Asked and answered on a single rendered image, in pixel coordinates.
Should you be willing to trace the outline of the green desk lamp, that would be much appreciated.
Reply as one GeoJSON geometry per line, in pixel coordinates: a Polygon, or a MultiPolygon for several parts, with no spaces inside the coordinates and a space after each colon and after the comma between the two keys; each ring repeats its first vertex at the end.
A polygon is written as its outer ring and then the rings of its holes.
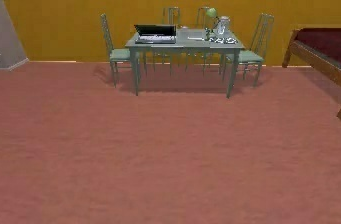
{"type": "Polygon", "coordinates": [[[214,33],[214,30],[216,29],[218,25],[219,17],[218,17],[217,10],[215,8],[209,8],[206,11],[206,16],[211,19],[211,25],[207,25],[205,28],[206,39],[209,39],[211,35],[214,33]]]}

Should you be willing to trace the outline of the clear glass jug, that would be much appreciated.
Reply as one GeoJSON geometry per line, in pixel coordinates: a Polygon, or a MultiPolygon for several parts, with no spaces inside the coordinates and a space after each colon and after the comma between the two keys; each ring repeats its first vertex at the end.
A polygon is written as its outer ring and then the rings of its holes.
{"type": "Polygon", "coordinates": [[[217,24],[217,34],[224,35],[228,32],[230,27],[230,18],[228,16],[221,16],[217,24]]]}

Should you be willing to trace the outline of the grey-green chair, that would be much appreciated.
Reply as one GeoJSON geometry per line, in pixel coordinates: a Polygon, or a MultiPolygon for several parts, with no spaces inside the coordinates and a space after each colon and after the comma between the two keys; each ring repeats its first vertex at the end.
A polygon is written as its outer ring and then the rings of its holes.
{"type": "Polygon", "coordinates": [[[242,50],[238,57],[238,64],[243,79],[246,78],[248,73],[255,72],[253,86],[257,85],[260,71],[265,61],[273,25],[274,16],[262,13],[258,18],[250,46],[242,50]]]}
{"type": "Polygon", "coordinates": [[[128,48],[115,48],[113,45],[111,32],[108,25],[107,16],[105,13],[100,15],[101,28],[103,31],[103,39],[106,46],[106,53],[109,57],[109,64],[111,69],[111,76],[113,80],[113,85],[116,86],[119,81],[119,62],[139,62],[139,54],[136,53],[135,57],[131,57],[130,50],[128,48]]]}
{"type": "MultiPolygon", "coordinates": [[[[195,27],[198,29],[204,29],[206,27],[206,12],[210,9],[209,6],[202,6],[198,8],[197,11],[197,17],[196,17],[196,23],[195,27]]],[[[197,53],[187,53],[185,62],[188,62],[191,57],[196,58],[198,56],[197,53]]],[[[202,72],[205,72],[206,67],[210,66],[210,64],[207,62],[208,60],[208,54],[204,53],[200,55],[200,58],[203,60],[202,65],[202,72]]]]}
{"type": "MultiPolygon", "coordinates": [[[[162,9],[162,21],[160,24],[175,25],[177,29],[179,23],[180,9],[177,6],[165,7],[162,9]]],[[[170,46],[175,44],[149,44],[149,45],[157,46],[158,48],[160,47],[169,48],[170,46]]]]}

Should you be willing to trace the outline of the black laptop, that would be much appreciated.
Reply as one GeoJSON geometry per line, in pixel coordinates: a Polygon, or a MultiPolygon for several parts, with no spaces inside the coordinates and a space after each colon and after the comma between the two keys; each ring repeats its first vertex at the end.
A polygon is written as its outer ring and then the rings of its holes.
{"type": "Polygon", "coordinates": [[[176,26],[168,24],[136,24],[137,44],[175,44],[176,26]]]}

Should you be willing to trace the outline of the grey-green dining table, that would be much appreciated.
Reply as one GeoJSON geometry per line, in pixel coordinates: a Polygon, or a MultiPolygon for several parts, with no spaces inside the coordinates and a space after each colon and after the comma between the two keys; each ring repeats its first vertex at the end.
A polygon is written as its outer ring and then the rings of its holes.
{"type": "MultiPolygon", "coordinates": [[[[149,44],[137,44],[135,40],[138,37],[136,32],[125,44],[125,47],[130,50],[131,57],[134,58],[135,54],[146,52],[158,52],[158,53],[217,53],[221,55],[221,61],[225,59],[225,55],[232,54],[234,56],[233,65],[231,68],[231,73],[229,76],[229,81],[226,89],[226,97],[229,98],[234,85],[234,80],[236,77],[236,72],[238,68],[238,57],[239,53],[244,49],[242,42],[231,32],[228,31],[220,37],[232,37],[238,40],[237,44],[218,44],[209,42],[206,39],[206,31],[204,29],[178,29],[177,30],[177,41],[175,45],[169,48],[149,45],[149,44]],[[194,41],[188,40],[187,37],[199,37],[205,38],[205,41],[194,41]]],[[[135,95],[139,94],[139,84],[140,84],[140,63],[133,61],[131,62],[132,74],[133,74],[133,84],[135,95]]]]}

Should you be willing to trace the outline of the brown bed with maroon cover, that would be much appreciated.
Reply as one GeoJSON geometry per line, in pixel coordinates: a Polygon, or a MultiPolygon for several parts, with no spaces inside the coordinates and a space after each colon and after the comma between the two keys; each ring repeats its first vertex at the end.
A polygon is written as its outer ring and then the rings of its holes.
{"type": "MultiPolygon", "coordinates": [[[[292,31],[282,67],[292,55],[308,63],[341,87],[341,28],[300,28],[292,31]]],[[[337,113],[341,120],[341,108],[337,113]]]]}

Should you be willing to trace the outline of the silver keys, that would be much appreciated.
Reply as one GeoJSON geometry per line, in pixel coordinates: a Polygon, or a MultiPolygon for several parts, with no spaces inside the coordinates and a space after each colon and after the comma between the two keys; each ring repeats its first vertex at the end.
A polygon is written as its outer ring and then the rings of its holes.
{"type": "Polygon", "coordinates": [[[218,44],[237,44],[238,40],[232,37],[210,37],[209,42],[218,44]]]}

